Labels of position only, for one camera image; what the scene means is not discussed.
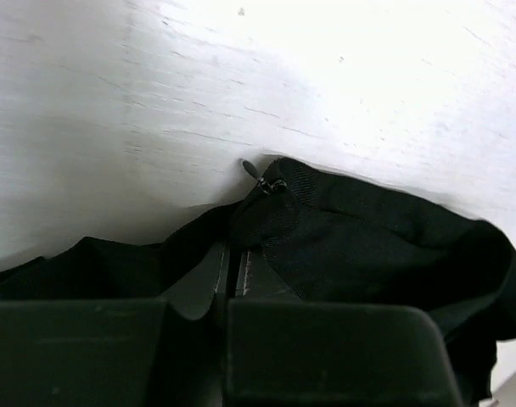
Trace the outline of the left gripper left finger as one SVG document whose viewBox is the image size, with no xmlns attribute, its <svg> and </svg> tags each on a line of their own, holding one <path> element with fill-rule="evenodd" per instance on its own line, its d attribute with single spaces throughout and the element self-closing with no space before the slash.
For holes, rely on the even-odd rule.
<svg viewBox="0 0 516 407">
<path fill-rule="evenodd" d="M 0 302 L 0 406 L 219 406 L 217 243 L 157 298 Z"/>
</svg>

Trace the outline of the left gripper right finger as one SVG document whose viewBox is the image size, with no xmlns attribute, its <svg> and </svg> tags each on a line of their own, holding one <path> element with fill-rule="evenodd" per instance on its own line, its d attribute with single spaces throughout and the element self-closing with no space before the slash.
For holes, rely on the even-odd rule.
<svg viewBox="0 0 516 407">
<path fill-rule="evenodd" d="M 226 310 L 229 406 L 459 406 L 435 323 L 406 306 L 301 300 L 257 252 Z"/>
</svg>

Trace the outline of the black pleated skirt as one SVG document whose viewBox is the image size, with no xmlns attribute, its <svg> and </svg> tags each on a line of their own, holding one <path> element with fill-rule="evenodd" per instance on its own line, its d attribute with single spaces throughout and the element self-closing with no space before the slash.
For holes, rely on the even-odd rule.
<svg viewBox="0 0 516 407">
<path fill-rule="evenodd" d="M 516 249 L 486 220 L 289 158 L 242 201 L 210 209 L 164 242 L 83 238 L 0 272 L 0 302 L 157 298 L 217 243 L 230 252 L 216 347 L 226 403 L 226 310 L 240 261 L 257 252 L 303 301 L 406 306 L 437 326 L 462 396 L 491 396 L 499 342 L 516 339 Z"/>
</svg>

